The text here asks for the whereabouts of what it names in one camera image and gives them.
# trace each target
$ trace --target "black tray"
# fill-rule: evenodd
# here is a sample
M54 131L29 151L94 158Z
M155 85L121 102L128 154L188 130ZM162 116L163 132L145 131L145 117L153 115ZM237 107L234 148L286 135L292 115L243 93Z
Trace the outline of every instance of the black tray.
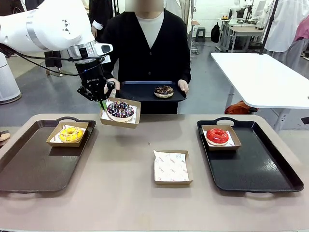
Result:
M79 147L51 147L46 139L59 121L88 122ZM73 117L35 122L0 160L1 192L56 192L64 189L76 168L95 121Z
M237 151L209 151L203 125L234 122L242 146ZM222 117L199 121L197 127L215 184L221 190L243 192L298 192L304 184L256 122Z
M159 86L172 87L174 95L167 99L156 97L154 90ZM176 83L171 81L126 81L121 83L120 91L117 92L116 97L137 102L181 102L187 98L187 95L179 89Z

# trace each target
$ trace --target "stool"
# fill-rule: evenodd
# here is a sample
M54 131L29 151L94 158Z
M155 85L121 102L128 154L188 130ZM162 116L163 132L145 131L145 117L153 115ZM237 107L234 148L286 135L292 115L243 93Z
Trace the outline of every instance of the stool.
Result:
M198 28L197 35L195 37L195 42L205 42L206 41L206 28Z

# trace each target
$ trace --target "brown tray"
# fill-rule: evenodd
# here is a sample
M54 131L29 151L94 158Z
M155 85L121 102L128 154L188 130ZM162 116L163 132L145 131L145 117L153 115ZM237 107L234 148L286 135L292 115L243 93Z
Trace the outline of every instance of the brown tray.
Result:
M79 147L51 147L46 139L62 120L88 122ZM73 117L36 121L0 159L1 192L57 192L64 189L96 125Z

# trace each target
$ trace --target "orange bag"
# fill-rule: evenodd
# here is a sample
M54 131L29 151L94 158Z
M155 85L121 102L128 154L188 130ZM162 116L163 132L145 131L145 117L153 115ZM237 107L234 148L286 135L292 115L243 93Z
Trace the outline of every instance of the orange bag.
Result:
M252 112L257 112L259 109L246 105L243 101L235 105L229 106L225 110L226 115L250 115Z

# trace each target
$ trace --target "pink garment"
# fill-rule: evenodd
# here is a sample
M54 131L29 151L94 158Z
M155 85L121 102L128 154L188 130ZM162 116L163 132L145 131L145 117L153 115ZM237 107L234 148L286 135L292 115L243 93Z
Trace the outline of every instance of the pink garment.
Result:
M309 16L297 28L294 41L297 41L299 38L309 39Z

